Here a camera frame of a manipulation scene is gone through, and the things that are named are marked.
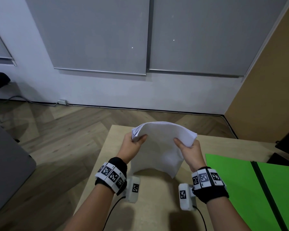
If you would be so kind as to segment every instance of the wall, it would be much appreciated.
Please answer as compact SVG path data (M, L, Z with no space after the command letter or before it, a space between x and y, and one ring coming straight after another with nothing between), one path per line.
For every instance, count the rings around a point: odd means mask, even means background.
M148 74L147 77L75 73L53 69L25 0L0 0L0 36L17 67L0 65L13 81L0 98L224 114L239 78Z
M273 143L289 132L289 9L225 116L240 139Z

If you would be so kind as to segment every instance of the table top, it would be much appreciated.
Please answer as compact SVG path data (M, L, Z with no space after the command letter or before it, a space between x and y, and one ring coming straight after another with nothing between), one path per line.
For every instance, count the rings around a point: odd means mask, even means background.
M89 177L75 212L94 188L94 175L100 166L116 156L126 133L132 127L113 125ZM276 152L289 159L289 155L275 148L274 143L228 139L198 135L202 154L216 154L248 161L266 162ZM172 179L168 174L154 169L137 172L140 177L139 197L135 204L120 201L107 222L105 230L205 230L198 211L182 211L179 203L180 183L192 184L189 166L182 163ZM111 207L120 198L115 196ZM208 230L213 230L206 205L196 198L197 207L204 216Z

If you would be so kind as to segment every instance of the green folder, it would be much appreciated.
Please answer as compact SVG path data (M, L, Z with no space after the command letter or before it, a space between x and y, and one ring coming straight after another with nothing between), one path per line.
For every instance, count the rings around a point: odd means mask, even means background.
M289 230L289 166L260 162L258 166Z
M231 203L251 230L281 230L250 161L206 154L206 162L227 185Z

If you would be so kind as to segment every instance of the person's left hand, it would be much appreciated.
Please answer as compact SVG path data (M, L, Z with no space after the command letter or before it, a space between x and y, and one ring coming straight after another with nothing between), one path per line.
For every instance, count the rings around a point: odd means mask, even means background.
M131 159L137 155L141 145L146 141L147 137L147 135L143 135L137 142L133 142L131 140L131 132L127 133L124 136L123 143L117 157L121 158L126 164L128 164Z

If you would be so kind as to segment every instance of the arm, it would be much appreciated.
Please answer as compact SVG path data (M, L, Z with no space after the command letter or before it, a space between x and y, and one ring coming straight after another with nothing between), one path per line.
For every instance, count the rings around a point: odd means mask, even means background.
M206 166L198 140L194 140L191 147L186 147L177 138L174 139L174 143L181 150L185 162L189 165L192 172L196 172L201 167ZM240 217L228 198L212 199L207 202L207 208L215 231L250 231L250 228Z
M147 135L132 142L131 132L126 134L117 157L126 164L135 157L140 146L146 141ZM112 189L102 184L97 184L88 198L66 225L64 231L100 231L103 229L108 211L115 193Z

